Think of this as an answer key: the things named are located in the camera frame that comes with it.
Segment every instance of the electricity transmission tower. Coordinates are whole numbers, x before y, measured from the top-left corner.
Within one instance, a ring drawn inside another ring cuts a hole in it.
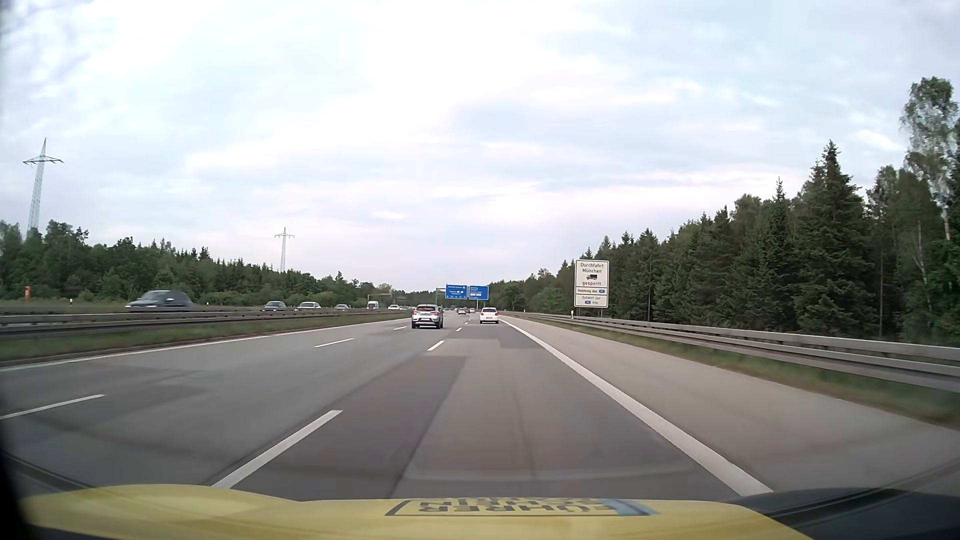
[[[283,233],[274,234],[274,238],[283,238],[283,247],[280,248],[280,273],[287,268],[287,238],[293,238],[292,234],[287,233],[287,228],[283,228]]]
[[[36,165],[36,176],[34,177],[34,197],[30,200],[30,218],[27,220],[27,231],[40,228],[40,190],[43,188],[43,164],[44,163],[63,163],[63,160],[47,156],[47,139],[43,138],[43,148],[40,149],[40,155],[24,163]]]

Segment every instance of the grass strip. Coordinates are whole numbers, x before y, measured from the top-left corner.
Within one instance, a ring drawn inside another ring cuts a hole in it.
[[[0,342],[0,362],[26,358],[46,358],[70,353],[124,350],[145,345],[176,344],[183,341],[203,341],[218,337],[257,335],[273,331],[306,330],[324,327],[339,327],[407,318],[407,313],[379,315],[350,315],[342,317],[317,317],[288,321],[238,322],[218,325],[198,325],[175,329],[124,331],[96,333],[63,337],[37,337]]]
[[[794,388],[888,410],[933,424],[960,428],[960,394],[955,392],[793,364],[762,356],[742,355],[654,337],[582,327],[522,315],[512,316],[619,341],[665,355],[678,356],[759,379],[772,380]]]

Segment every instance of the forest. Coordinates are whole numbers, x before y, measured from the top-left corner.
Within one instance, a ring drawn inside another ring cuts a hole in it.
[[[744,194],[666,238],[650,229],[604,236],[595,252],[565,260],[556,274],[541,268],[526,280],[491,283],[489,305],[569,313],[572,261],[596,258],[611,263],[604,316],[960,345],[960,111],[950,81],[913,84],[900,123],[908,134],[902,163],[880,166],[866,189],[843,172],[830,141],[793,197],[771,179],[767,198]],[[214,259],[207,248],[178,250],[165,240],[127,237],[108,246],[87,238],[56,221],[26,234],[0,221],[0,298],[22,298],[28,285],[35,298],[87,302],[163,288],[217,306],[436,298],[339,272],[316,278]]]
[[[832,141],[788,197],[745,194],[664,239],[604,236],[523,281],[492,283],[501,309],[569,313],[575,258],[611,264],[604,316],[762,331],[960,344],[960,114],[950,81],[910,87],[903,162],[863,189]]]
[[[46,233],[21,233],[0,221],[0,298],[73,298],[111,302],[138,298],[153,289],[182,290],[198,304],[258,306],[282,300],[288,306],[318,302],[325,307],[365,307],[367,295],[381,303],[408,296],[388,283],[315,278],[297,270],[277,272],[266,264],[211,257],[207,248],[178,250],[169,241],[141,245],[127,237],[114,245],[90,245],[89,231],[50,221]],[[433,298],[432,293],[410,293]]]

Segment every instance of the yellow car hood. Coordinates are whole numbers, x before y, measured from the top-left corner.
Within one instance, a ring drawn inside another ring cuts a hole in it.
[[[124,485],[21,501],[27,519],[130,540],[803,539],[742,506],[700,501],[456,498],[296,502],[198,485]]]

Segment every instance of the lane marking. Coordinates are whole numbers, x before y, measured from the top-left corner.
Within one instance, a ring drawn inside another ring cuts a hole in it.
[[[213,484],[213,487],[223,487],[230,489],[236,485],[240,480],[245,479],[246,477],[252,475],[256,472],[257,469],[263,467],[270,462],[271,459],[277,457],[280,454],[283,454],[288,448],[294,446],[303,440],[304,437],[314,432],[317,428],[326,424],[330,420],[333,420],[338,414],[343,412],[342,410],[333,409],[328,411],[324,416],[314,420],[313,422],[307,424],[306,426],[300,428],[296,433],[290,435],[289,437],[283,439],[282,441],[274,444],[270,450],[264,452],[261,455],[251,459],[247,463],[241,465],[237,470],[226,475],[220,479],[217,483]]]
[[[609,382],[601,379],[589,369],[580,365],[569,356],[561,353],[548,345],[543,340],[532,335],[530,332],[519,328],[517,325],[507,323],[510,327],[533,339],[538,345],[543,347],[548,353],[555,356],[559,361],[569,366],[581,377],[590,381],[603,393],[610,396],[615,402],[621,404],[623,408],[630,411],[641,422],[653,428],[664,439],[673,443],[681,452],[689,455],[694,461],[700,463],[703,468],[710,471],[720,481],[727,484],[730,489],[735,491],[741,497],[748,495],[758,495],[761,493],[770,493],[773,490],[767,487],[763,482],[750,476],[746,471],[730,463],[725,457],[715,452],[704,443],[693,438],[689,433],[674,426],[656,412],[650,410],[645,405],[628,396],[625,392],[613,386]]]
[[[323,345],[314,345],[313,348],[316,349],[317,347],[326,347],[327,345],[336,345],[337,343],[343,343],[345,341],[353,341],[353,338],[348,337],[347,339],[341,339],[340,341],[331,341],[329,343],[324,343]]]
[[[19,371],[21,369],[33,369],[35,367],[56,366],[61,364],[72,364],[76,362],[86,362],[88,360],[100,360],[103,358],[115,358],[117,356],[127,355],[146,355],[147,353],[162,353],[164,351],[174,351],[176,349],[188,349],[190,347],[202,347],[203,345],[219,345],[221,343],[232,343],[234,341],[247,341],[248,339],[261,339],[271,337],[270,335],[251,335],[248,337],[237,337],[235,339],[225,339],[222,341],[205,341],[204,343],[189,343],[187,345],[173,345],[171,347],[161,347],[159,349],[143,349],[141,351],[127,351],[126,353],[111,353],[109,355],[84,356],[82,358],[69,358],[67,360],[54,360],[52,362],[40,362],[36,364],[22,364],[0,369],[0,373],[6,371]]]
[[[379,325],[383,324],[383,321],[371,321],[369,323],[356,323],[352,325],[340,325],[334,327],[323,327],[315,328],[308,330],[298,330],[298,331],[285,331],[281,333],[269,333],[265,335],[248,335],[246,337],[234,337],[232,339],[219,339],[217,341],[205,341],[203,343],[188,343],[186,345],[171,345],[169,347],[157,347],[155,349],[142,349],[140,351],[127,351],[125,353],[110,353],[109,355],[96,355],[96,356],[83,356],[80,358],[69,358],[66,360],[53,360],[50,362],[38,362],[36,364],[21,364],[16,366],[10,366],[5,368],[0,368],[0,373],[7,371],[19,371],[21,369],[33,369],[36,367],[47,367],[47,366],[57,366],[62,364],[72,364],[76,362],[86,362],[88,360],[99,360],[103,358],[115,358],[118,356],[127,356],[127,355],[145,355],[147,353],[162,353],[164,351],[174,351],[176,349],[187,349],[189,347],[202,347],[204,345],[220,345],[222,343],[233,343],[234,341],[246,341],[248,339],[262,339],[264,337],[280,337],[282,335],[293,335],[296,333],[306,333],[309,331],[326,331],[326,330],[336,330],[343,328],[352,328],[352,327],[362,327],[364,325]]]
[[[20,412],[13,412],[11,414],[5,414],[0,416],[0,420],[7,420],[8,418],[16,418],[17,416],[23,416],[24,414],[31,414],[33,412],[40,412],[41,410],[47,410],[48,408],[54,408],[55,406],[64,406],[70,404],[78,404],[79,402],[85,402],[87,400],[95,400],[97,398],[104,397],[105,394],[94,394],[92,396],[87,396],[85,398],[77,398],[76,400],[68,400],[65,402],[60,402],[58,404],[44,405],[37,408],[29,408],[27,410],[21,410]]]

